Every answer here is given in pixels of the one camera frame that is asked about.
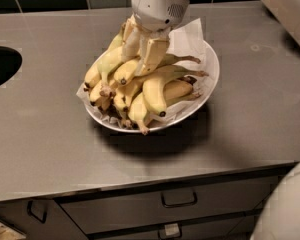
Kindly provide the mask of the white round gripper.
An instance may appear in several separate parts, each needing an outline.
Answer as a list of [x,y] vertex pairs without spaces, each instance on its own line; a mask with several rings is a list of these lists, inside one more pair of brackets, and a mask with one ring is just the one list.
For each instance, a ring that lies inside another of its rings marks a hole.
[[127,62],[138,58],[136,76],[152,73],[170,45],[168,37],[141,36],[141,27],[151,32],[174,28],[183,20],[189,3],[190,0],[131,0],[134,16],[126,21],[121,59]]

